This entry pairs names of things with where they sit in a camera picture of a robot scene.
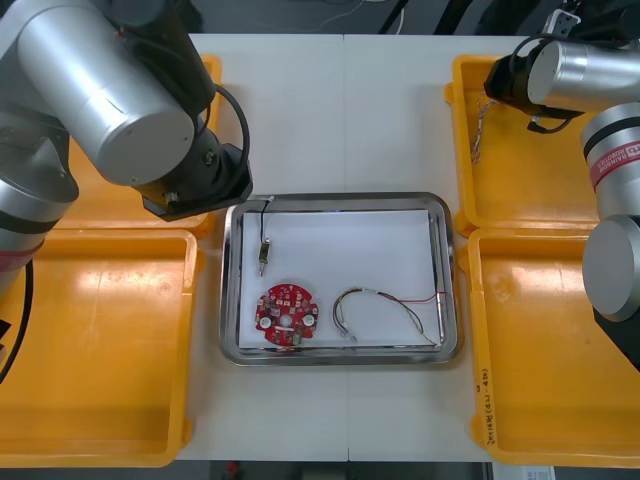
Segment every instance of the round circuit board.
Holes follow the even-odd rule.
[[[258,300],[256,328],[264,338],[281,347],[297,347],[312,338],[318,323],[318,305],[298,285],[283,283],[269,289]]]

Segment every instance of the yellow plastic tray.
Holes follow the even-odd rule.
[[[185,421],[197,245],[183,231],[54,231],[0,385],[0,466],[161,466]],[[24,276],[0,304],[14,323]]]
[[[220,83],[220,60],[211,55],[203,56],[202,60],[213,81]],[[209,128],[215,131],[218,126],[220,95],[215,96],[211,106]],[[69,149],[69,166],[78,182],[80,197],[56,228],[170,228],[189,230],[198,237],[207,235],[213,228],[213,216],[209,213],[169,223],[159,219],[144,209],[142,197],[134,189],[113,185],[102,178],[75,141],[71,141]]]
[[[591,230],[598,221],[596,199],[580,146],[588,115],[578,117],[562,132],[540,135],[527,130],[528,116],[506,105],[493,105],[483,122],[481,159],[471,162],[478,100],[498,58],[458,57],[453,83],[445,90],[458,163],[457,230],[464,236],[480,227]]]
[[[598,327],[585,236],[477,230],[470,297],[472,431],[505,463],[640,467],[640,377]]]

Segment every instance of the table surface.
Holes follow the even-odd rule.
[[[427,191],[459,207],[444,86],[461,54],[518,38],[195,35],[251,128],[255,194]],[[223,106],[219,135],[240,143]],[[218,348],[220,251],[194,316],[193,438],[181,459],[487,461],[470,436],[469,342],[449,365],[247,368]],[[468,331],[467,320],[464,328]]]

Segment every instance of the connector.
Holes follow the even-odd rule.
[[[267,238],[262,245],[260,245],[260,254],[258,255],[258,262],[260,262],[260,268],[258,273],[262,277],[264,275],[264,270],[267,268],[269,263],[269,250],[271,249],[271,242]]]

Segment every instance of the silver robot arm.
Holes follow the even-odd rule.
[[[581,134],[601,220],[586,244],[584,286],[596,322],[640,371],[640,51],[555,40],[532,52],[518,68],[513,56],[496,62],[485,88],[532,123],[599,112]]]
[[[216,92],[238,113],[242,150],[206,128]],[[161,218],[246,200],[248,129],[228,95],[169,0],[16,1],[0,20],[0,293],[78,197],[69,134]]]

